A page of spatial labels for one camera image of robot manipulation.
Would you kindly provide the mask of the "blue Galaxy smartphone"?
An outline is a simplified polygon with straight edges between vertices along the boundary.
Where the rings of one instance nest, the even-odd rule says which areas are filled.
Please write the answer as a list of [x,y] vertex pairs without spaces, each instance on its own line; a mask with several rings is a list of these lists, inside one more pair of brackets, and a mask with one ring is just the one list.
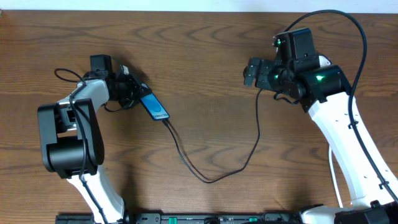
[[170,118],[166,109],[153,93],[142,97],[140,101],[154,121],[161,121]]

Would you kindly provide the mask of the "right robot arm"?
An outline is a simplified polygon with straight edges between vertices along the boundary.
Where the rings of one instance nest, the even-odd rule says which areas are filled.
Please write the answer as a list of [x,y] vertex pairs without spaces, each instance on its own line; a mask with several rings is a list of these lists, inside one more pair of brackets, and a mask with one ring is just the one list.
[[368,133],[342,69],[315,51],[310,29],[274,36],[274,60],[249,59],[244,84],[287,95],[320,128],[343,172],[351,208],[314,205],[298,213],[302,223],[397,223],[397,202],[379,176],[397,192],[391,172]]

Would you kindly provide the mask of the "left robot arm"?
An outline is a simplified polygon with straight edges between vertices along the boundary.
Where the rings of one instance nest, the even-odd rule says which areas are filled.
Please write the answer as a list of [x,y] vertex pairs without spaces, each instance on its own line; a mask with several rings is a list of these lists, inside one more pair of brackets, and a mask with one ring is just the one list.
[[96,112],[109,101],[122,110],[140,103],[152,90],[114,57],[90,57],[90,71],[56,103],[37,110],[42,160],[49,172],[72,184],[92,211],[92,223],[132,223],[126,203],[106,175],[104,143]]

